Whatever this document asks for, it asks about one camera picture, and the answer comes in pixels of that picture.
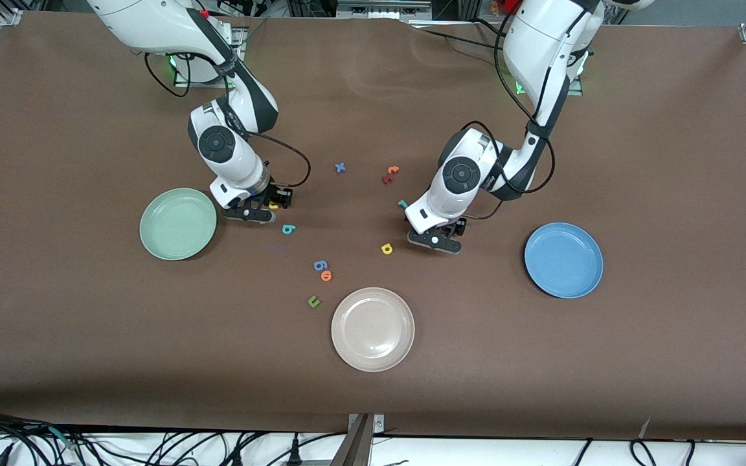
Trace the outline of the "green plate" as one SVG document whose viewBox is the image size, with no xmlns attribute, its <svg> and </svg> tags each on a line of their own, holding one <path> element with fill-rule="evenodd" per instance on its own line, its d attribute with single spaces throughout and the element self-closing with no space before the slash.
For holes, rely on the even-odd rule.
<svg viewBox="0 0 746 466">
<path fill-rule="evenodd" d="M 191 188 L 163 192 L 143 210 L 139 236 L 145 250 L 166 261 L 201 252 L 215 234 L 217 210 L 207 195 Z"/>
</svg>

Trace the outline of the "blue plate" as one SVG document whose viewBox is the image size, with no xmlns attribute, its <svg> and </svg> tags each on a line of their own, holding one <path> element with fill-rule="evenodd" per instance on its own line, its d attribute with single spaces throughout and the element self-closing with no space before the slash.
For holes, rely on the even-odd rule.
<svg viewBox="0 0 746 466">
<path fill-rule="evenodd" d="M 593 292 L 604 273 L 595 239 L 577 225 L 554 222 L 531 233 L 524 250 L 530 279 L 548 295 L 581 298 Z"/>
</svg>

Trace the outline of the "beige plate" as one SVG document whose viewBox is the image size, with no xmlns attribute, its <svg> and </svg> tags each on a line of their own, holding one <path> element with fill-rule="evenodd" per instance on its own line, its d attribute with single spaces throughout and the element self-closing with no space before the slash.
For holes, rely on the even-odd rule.
<svg viewBox="0 0 746 466">
<path fill-rule="evenodd" d="M 335 352 L 351 368 L 384 372 L 411 351 L 414 316 L 406 301 L 390 289 L 358 289 L 335 307 L 331 338 Z"/>
</svg>

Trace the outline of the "brown table cover sheet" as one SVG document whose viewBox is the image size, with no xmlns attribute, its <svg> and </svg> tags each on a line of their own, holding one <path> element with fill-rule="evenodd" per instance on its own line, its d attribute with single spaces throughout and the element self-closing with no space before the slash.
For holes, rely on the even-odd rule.
<svg viewBox="0 0 746 466">
<path fill-rule="evenodd" d="M 746 438 L 746 45 L 621 26 L 593 48 L 550 183 L 450 256 L 406 241 L 398 201 L 470 120 L 521 144 L 491 53 L 391 19 L 266 21 L 247 63 L 311 177 L 275 223 L 220 221 L 203 253 L 163 261 L 139 221 L 165 191 L 208 188 L 187 123 L 217 89 L 169 96 L 93 13 L 25 13 L 0 34 L 0 412 L 339 432 L 377 411 L 398 436 L 575 438 L 634 438 L 651 416 L 652 438 Z M 601 248 L 581 298 L 526 271 L 554 222 Z M 384 372 L 332 344 L 335 307 L 364 288 L 414 316 Z"/>
</svg>

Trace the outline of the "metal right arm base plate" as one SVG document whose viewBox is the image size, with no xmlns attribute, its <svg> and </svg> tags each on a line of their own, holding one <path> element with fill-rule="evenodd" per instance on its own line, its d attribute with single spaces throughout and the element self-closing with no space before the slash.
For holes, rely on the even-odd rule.
<svg viewBox="0 0 746 466">
<path fill-rule="evenodd" d="M 240 61 L 245 59 L 249 27 L 225 27 L 224 38 L 237 52 Z M 204 87 L 204 88 L 232 88 L 234 80 L 223 78 L 215 70 L 214 66 L 202 57 L 190 56 L 189 59 L 172 56 L 169 59 L 174 69 L 174 85 L 177 87 Z"/>
</svg>

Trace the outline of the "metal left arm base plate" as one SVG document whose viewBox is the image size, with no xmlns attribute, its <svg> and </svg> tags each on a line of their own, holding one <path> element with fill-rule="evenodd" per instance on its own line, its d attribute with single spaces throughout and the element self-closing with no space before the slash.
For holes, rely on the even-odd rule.
<svg viewBox="0 0 746 466">
<path fill-rule="evenodd" d="M 527 95 L 531 104 L 539 102 L 543 92 L 543 85 L 547 81 L 547 70 L 551 70 L 548 77 L 558 79 L 569 78 L 568 95 L 581 96 L 582 85 L 578 72 L 582 70 L 588 53 L 584 49 L 588 41 L 581 41 L 575 45 L 576 39 L 565 33 L 556 38 L 538 32 L 538 30 L 512 27 L 510 38 L 503 44 L 503 58 L 515 82 Z"/>
</svg>

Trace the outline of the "aluminium frame rail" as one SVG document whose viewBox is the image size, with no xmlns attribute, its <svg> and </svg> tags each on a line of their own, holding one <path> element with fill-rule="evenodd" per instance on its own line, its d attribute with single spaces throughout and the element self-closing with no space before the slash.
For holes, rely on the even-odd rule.
<svg viewBox="0 0 746 466">
<path fill-rule="evenodd" d="M 430 0 L 337 0 L 335 17 L 339 19 L 396 19 L 431 21 Z"/>
</svg>

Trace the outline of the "metal profile bracket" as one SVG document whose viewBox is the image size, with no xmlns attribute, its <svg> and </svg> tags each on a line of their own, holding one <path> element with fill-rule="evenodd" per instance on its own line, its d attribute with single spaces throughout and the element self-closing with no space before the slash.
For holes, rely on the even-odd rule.
<svg viewBox="0 0 746 466">
<path fill-rule="evenodd" d="M 370 466 L 373 437 L 384 429 L 384 413 L 350 414 L 348 431 L 330 466 Z"/>
</svg>

